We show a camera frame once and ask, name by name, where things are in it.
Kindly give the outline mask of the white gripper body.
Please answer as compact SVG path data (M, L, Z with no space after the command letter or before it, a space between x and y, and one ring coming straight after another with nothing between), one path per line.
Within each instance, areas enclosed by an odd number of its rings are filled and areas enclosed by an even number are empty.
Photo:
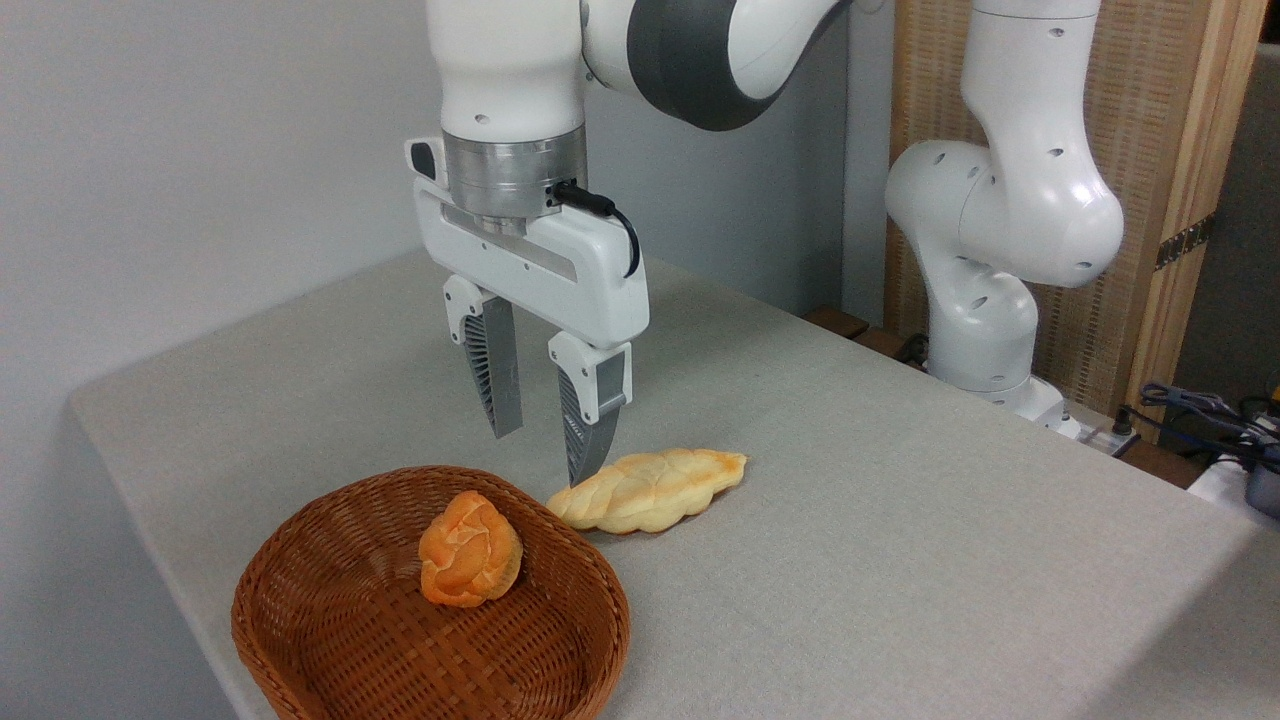
M646 329L645 270L623 225L556 196L559 184L586 184L581 135L517 143L440 135L408 141L404 156L436 264L598 348Z

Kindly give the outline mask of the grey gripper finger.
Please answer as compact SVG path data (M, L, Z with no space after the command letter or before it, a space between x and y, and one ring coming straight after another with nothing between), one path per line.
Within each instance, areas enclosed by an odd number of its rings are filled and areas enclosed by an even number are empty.
M494 437L502 438L524 424L513 306L457 274L443 292L451 338L465 352Z
M596 348L561 331L548 351L557 366L570 486L576 487L605 464L621 410L634 400L632 346Z

